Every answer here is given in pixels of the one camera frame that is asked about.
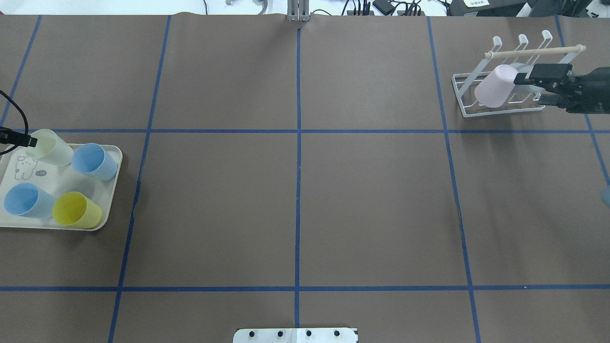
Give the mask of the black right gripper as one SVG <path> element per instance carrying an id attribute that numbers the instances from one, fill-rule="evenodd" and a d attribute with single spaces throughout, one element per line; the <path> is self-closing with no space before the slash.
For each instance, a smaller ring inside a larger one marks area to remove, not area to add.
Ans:
<path id="1" fill-rule="evenodd" d="M 610 113 L 609 67 L 577 75 L 570 63 L 539 63 L 527 79 L 549 92 L 540 96 L 538 104 L 541 106 L 559 107 L 568 113 Z"/>

